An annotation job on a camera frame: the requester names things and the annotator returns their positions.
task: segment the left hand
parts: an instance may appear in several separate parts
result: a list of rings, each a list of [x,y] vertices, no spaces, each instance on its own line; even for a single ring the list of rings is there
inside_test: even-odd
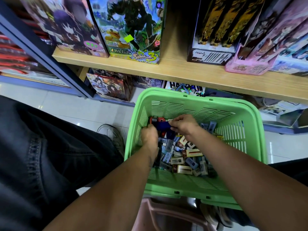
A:
[[[151,156],[155,159],[158,154],[158,133],[155,126],[149,124],[141,130],[141,140],[143,146],[147,147]]]

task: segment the gray sneaker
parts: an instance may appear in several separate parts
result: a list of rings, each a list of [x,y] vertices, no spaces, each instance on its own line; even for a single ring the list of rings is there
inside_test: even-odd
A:
[[[124,146],[123,137],[121,136],[120,131],[118,131],[115,127],[111,125],[103,124],[98,128],[97,132],[102,135],[107,135],[111,139],[114,147],[118,149],[118,151],[124,157],[125,146]]]

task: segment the forearm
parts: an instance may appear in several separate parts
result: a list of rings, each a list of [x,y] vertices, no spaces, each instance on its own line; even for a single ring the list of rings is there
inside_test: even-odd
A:
[[[308,228],[308,188],[202,131],[196,146],[225,182],[232,196],[261,230]]]
[[[143,146],[60,213],[45,230],[131,230],[153,165]]]

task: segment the green plastic basket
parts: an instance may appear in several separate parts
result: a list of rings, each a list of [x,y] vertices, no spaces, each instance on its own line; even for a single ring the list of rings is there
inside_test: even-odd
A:
[[[125,160],[141,147],[141,129],[150,116],[171,119],[180,114],[191,114],[202,123],[216,121],[215,132],[224,136],[224,142],[267,163],[262,120],[251,103],[161,88],[148,88],[140,94],[129,126]],[[206,204],[241,209],[219,177],[202,178],[152,168],[144,193],[171,198],[187,196]]]

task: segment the green character artwork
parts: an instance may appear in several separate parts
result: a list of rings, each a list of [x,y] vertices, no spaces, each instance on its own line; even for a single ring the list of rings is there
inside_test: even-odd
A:
[[[158,64],[165,0],[90,0],[111,56]]]

